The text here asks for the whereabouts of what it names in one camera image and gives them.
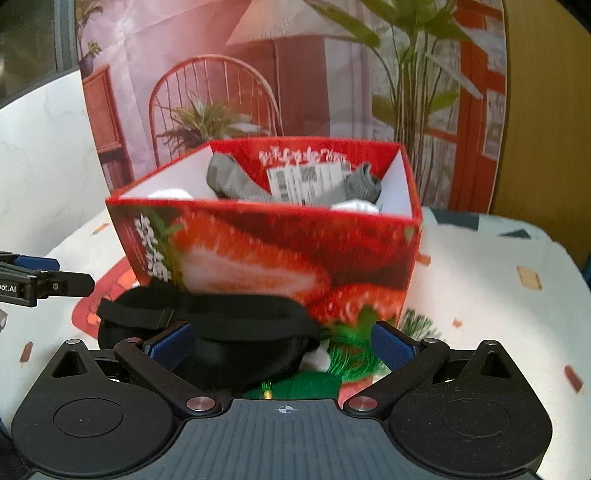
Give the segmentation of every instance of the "tassel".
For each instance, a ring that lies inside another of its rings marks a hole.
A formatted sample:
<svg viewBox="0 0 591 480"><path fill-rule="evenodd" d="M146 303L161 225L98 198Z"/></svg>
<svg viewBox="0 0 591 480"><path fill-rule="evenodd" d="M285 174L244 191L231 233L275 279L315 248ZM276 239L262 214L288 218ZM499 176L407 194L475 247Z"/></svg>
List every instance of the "tassel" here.
<svg viewBox="0 0 591 480"><path fill-rule="evenodd" d="M273 392L271 391L271 382L263 382L261 390L262 390L262 397L265 400L272 400L273 399Z"/></svg>

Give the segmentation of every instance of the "red box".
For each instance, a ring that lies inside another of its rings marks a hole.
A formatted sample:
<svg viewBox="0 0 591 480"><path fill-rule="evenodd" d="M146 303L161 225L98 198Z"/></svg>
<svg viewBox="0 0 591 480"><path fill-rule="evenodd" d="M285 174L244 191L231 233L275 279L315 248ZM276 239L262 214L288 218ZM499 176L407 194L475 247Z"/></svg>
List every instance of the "red box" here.
<svg viewBox="0 0 591 480"><path fill-rule="evenodd" d="M204 179L212 152L231 154L267 190L271 168L368 161L383 182L382 213L218 200ZM172 187L195 199L148 198ZM106 204L142 284L157 276L195 293L283 295L321 322L353 324L365 305L396 324L422 223L402 146L334 138L211 141Z"/></svg>

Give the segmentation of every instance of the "black clamp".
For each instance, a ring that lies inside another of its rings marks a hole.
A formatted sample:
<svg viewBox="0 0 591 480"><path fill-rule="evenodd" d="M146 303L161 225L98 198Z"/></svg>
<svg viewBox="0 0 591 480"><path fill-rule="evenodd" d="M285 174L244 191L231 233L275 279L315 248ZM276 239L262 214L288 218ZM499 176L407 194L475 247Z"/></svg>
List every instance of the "black clamp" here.
<svg viewBox="0 0 591 480"><path fill-rule="evenodd" d="M60 272L53 258L0 252L0 302L37 306L50 296L87 297L95 289L89 274Z"/></svg>

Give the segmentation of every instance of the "chair illustration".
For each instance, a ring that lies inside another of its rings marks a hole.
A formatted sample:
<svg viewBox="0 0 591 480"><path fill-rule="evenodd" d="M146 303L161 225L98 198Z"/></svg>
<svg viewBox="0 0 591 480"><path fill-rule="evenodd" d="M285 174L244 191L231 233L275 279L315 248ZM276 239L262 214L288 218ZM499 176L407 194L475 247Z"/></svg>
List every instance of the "chair illustration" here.
<svg viewBox="0 0 591 480"><path fill-rule="evenodd" d="M179 155L174 144L159 135L177 126L171 109L190 106L191 97L205 105L227 103L236 113L249 115L251 123L261 127L265 135L283 135L273 89L259 71L225 55L200 55L170 69L150 96L150 133L157 167ZM261 135L257 132L247 136Z"/></svg>

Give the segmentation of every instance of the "printed backdrop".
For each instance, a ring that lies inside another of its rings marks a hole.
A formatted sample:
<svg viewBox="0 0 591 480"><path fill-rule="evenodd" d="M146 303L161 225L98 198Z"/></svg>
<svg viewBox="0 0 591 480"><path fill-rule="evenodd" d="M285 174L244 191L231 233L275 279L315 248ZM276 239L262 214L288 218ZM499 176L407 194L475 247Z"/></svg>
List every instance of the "printed backdrop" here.
<svg viewBox="0 0 591 480"><path fill-rule="evenodd" d="M111 190L206 140L406 145L425 205L486 212L506 105L502 0L76 0Z"/></svg>

